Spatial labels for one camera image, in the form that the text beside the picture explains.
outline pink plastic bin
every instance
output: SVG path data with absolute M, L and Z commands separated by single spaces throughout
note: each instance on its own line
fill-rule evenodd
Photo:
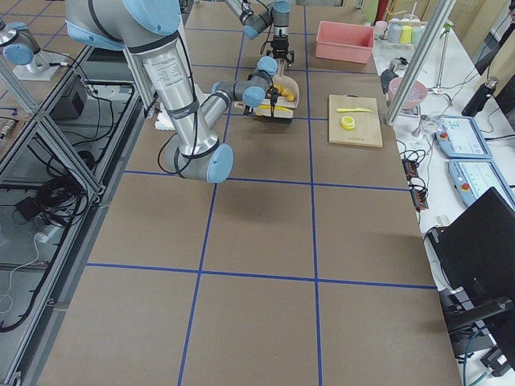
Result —
M 317 58 L 368 63 L 373 50 L 373 27 L 320 22 L 316 36 Z

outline yellow knife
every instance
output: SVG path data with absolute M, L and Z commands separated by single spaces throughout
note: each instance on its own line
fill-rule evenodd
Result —
M 365 109 L 363 107 L 354 107 L 348 109 L 336 109 L 337 113 L 371 113 L 371 109 Z

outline yellow cup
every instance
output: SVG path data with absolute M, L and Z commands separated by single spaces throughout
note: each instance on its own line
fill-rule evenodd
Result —
M 411 28 L 410 26 L 404 26 L 402 28 L 401 38 L 399 39 L 399 43 L 402 43 L 402 44 L 411 43 L 411 31 L 412 30 L 413 30 L 413 28 Z

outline pink bowl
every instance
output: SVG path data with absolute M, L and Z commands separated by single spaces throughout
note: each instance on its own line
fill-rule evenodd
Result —
M 389 82 L 388 85 L 388 98 L 389 101 L 393 101 L 395 98 L 395 94 L 401 85 L 402 79 L 404 78 L 394 78 Z M 404 110 L 412 109 L 422 103 L 424 99 L 427 97 L 427 88 L 419 81 L 415 81 L 411 92 L 408 94 L 408 97 L 404 101 L 402 108 Z

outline brown table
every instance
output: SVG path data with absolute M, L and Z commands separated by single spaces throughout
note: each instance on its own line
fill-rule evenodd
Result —
M 170 134 L 147 122 L 38 385 L 460 384 L 393 131 L 327 142 L 329 93 L 385 111 L 372 62 L 313 57 L 319 20 L 361 16 L 291 15 L 293 123 L 223 116 L 235 167 L 212 186 L 160 173 Z M 225 4 L 186 27 L 204 90 L 251 71 L 259 42 Z

